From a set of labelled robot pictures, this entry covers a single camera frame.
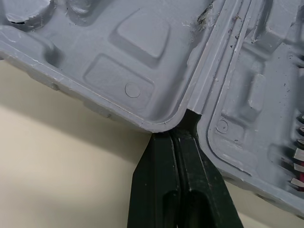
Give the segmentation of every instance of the circular mark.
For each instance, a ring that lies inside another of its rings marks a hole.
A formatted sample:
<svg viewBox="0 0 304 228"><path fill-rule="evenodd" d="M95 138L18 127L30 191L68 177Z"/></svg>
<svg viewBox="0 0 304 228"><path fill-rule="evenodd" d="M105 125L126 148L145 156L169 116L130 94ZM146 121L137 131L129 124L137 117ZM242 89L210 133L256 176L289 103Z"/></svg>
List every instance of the circular mark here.
<svg viewBox="0 0 304 228"><path fill-rule="evenodd" d="M217 125L217 131L225 134L228 131L228 123L225 120L220 120Z"/></svg>
<svg viewBox="0 0 304 228"><path fill-rule="evenodd" d="M141 90L134 83L127 84L124 90L125 93L131 98L136 98L141 94Z"/></svg>

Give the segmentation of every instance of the black clamp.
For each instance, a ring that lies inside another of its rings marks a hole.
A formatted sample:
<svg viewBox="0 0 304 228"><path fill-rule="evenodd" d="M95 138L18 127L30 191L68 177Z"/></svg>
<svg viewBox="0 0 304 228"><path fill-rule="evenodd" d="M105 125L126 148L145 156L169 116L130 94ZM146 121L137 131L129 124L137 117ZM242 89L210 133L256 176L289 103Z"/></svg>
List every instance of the black clamp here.
<svg viewBox="0 0 304 228"><path fill-rule="evenodd" d="M153 134L132 181L128 228L242 228L218 169L187 130Z"/></svg>

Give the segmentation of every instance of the beige surface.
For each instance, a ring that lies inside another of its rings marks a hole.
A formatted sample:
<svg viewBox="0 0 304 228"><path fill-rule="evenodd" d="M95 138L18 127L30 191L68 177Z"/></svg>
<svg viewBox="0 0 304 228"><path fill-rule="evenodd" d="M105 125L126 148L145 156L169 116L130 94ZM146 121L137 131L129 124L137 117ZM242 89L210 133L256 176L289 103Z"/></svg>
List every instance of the beige surface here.
<svg viewBox="0 0 304 228"><path fill-rule="evenodd" d="M0 227L125 228L149 135L104 119L0 62ZM304 221L228 185L246 228Z"/></svg>

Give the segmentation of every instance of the tool case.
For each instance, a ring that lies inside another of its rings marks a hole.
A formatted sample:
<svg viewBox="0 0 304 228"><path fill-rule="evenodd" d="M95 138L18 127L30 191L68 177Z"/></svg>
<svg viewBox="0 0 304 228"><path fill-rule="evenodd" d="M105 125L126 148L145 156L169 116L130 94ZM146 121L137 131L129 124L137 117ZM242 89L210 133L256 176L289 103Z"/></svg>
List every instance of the tool case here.
<svg viewBox="0 0 304 228"><path fill-rule="evenodd" d="M304 217L303 0L0 0L0 58Z"/></svg>

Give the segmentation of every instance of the gray plastic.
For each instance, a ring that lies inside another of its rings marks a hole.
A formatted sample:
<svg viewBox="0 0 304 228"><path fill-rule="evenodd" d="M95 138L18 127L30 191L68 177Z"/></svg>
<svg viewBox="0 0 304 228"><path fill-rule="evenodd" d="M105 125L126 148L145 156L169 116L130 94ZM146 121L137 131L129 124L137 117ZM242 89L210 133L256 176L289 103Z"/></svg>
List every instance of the gray plastic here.
<svg viewBox="0 0 304 228"><path fill-rule="evenodd" d="M301 0L0 0L0 58L151 132L190 109L227 180L304 217Z"/></svg>

